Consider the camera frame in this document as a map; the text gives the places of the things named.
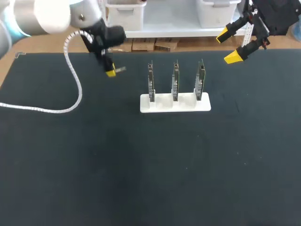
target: white stand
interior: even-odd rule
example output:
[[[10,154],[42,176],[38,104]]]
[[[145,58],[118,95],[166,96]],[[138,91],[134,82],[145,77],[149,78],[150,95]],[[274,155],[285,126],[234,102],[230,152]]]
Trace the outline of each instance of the white stand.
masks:
[[[208,93],[203,93],[202,100],[197,101],[193,93],[179,93],[178,101],[173,100],[171,93],[155,94],[155,102],[150,102],[148,94],[140,96],[140,111],[142,113],[159,112],[208,112],[211,110]]]

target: white shelf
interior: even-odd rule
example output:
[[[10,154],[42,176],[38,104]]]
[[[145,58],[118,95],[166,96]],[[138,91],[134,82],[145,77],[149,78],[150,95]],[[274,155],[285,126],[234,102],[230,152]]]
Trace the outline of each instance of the white shelf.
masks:
[[[238,18],[237,10],[233,19]],[[147,0],[143,30],[126,34],[128,38],[204,37],[218,36],[223,29],[200,26],[196,0]],[[244,34],[245,29],[237,32]]]

